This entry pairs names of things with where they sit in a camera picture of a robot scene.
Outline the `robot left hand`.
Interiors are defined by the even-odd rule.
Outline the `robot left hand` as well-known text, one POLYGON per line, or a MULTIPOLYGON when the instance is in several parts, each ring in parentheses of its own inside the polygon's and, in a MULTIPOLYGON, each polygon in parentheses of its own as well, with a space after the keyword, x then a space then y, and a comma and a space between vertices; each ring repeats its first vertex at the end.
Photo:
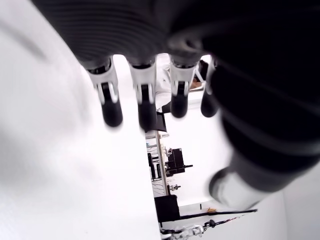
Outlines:
POLYGON ((122 121, 112 55, 129 62, 139 121, 155 121, 155 56, 171 56, 171 113, 187 111, 193 69, 213 63, 204 116, 220 110, 234 152, 210 181, 221 204, 249 209, 320 160, 320 3, 317 0, 36 0, 97 85, 104 120, 122 121))

